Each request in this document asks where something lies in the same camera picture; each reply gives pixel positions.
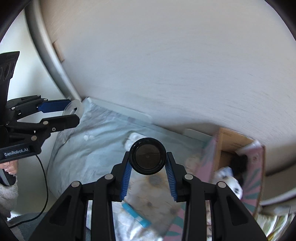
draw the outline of metal screw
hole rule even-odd
[[[80,185],[79,181],[74,181],[74,182],[71,183],[71,186],[74,187],[74,188],[79,187],[79,185]]]
[[[105,175],[105,179],[106,180],[111,180],[112,178],[113,178],[113,175],[112,174]]]
[[[187,180],[192,180],[193,179],[193,176],[191,174],[186,174],[184,177]]]
[[[225,188],[226,187],[226,183],[225,182],[218,182],[218,187]]]

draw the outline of blue object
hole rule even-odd
[[[121,200],[124,200],[124,197],[128,192],[128,184],[131,177],[131,169],[132,167],[128,161],[126,164],[126,169],[124,170],[123,178],[122,178],[121,193],[120,193]]]
[[[144,228],[148,227],[151,222],[141,217],[130,205],[126,202],[122,204],[122,207],[127,211],[135,220],[137,220]]]
[[[170,186],[170,194],[174,198],[174,201],[176,201],[177,200],[176,179],[175,179],[174,173],[172,171],[172,166],[168,162],[168,157],[167,157],[167,161],[165,163],[165,171],[166,171],[167,176],[168,176],[168,184]]]
[[[63,111],[70,102],[69,99],[45,101],[38,106],[38,111],[43,113]]]

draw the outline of finger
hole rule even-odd
[[[10,161],[9,166],[18,166],[18,160]]]
[[[6,172],[17,172],[18,170],[18,160],[9,162],[9,165],[4,168]]]
[[[6,172],[12,172],[12,171],[15,171],[15,170],[17,170],[16,168],[15,168],[15,166],[8,166],[8,167],[6,167],[6,168],[4,168],[4,171],[6,171]]]
[[[8,174],[10,174],[10,175],[15,175],[16,173],[17,173],[17,170],[13,170],[11,172],[8,172]]]
[[[4,169],[9,165],[9,162],[1,163],[0,164],[0,169]]]

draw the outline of blue gripper pad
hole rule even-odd
[[[45,101],[38,107],[38,111],[43,113],[63,111],[70,102],[68,99]]]
[[[177,200],[177,185],[176,185],[176,179],[172,170],[172,166],[170,164],[170,162],[167,161],[165,163],[165,171],[167,173],[168,176],[168,184],[170,186],[170,194],[172,195],[172,197],[174,198],[174,201]]]
[[[128,183],[131,177],[131,165],[129,161],[126,163],[126,169],[124,170],[124,174],[122,177],[122,182],[121,182],[121,193],[120,193],[120,199],[124,200],[124,197],[126,196],[128,192]]]

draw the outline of black cable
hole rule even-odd
[[[15,225],[12,225],[12,226],[9,227],[10,229],[12,229],[12,228],[14,228],[14,227],[16,227],[16,226],[19,226],[20,224],[27,223],[27,222],[31,222],[31,221],[33,221],[33,220],[39,218],[39,217],[41,216],[41,214],[44,212],[44,210],[46,209],[46,206],[47,206],[47,203],[48,203],[48,186],[47,186],[47,179],[46,179],[46,174],[45,174],[45,171],[44,171],[44,168],[43,168],[42,162],[41,162],[40,158],[39,158],[37,155],[36,155],[36,157],[37,157],[37,159],[38,159],[38,161],[40,162],[40,165],[41,165],[41,167],[42,167],[42,171],[43,171],[43,175],[44,175],[44,180],[45,180],[45,186],[46,186],[46,202],[45,202],[45,205],[44,205],[42,211],[41,211],[36,217],[34,217],[34,218],[32,218],[32,219],[25,220],[25,221],[21,221],[21,222],[15,224]]]

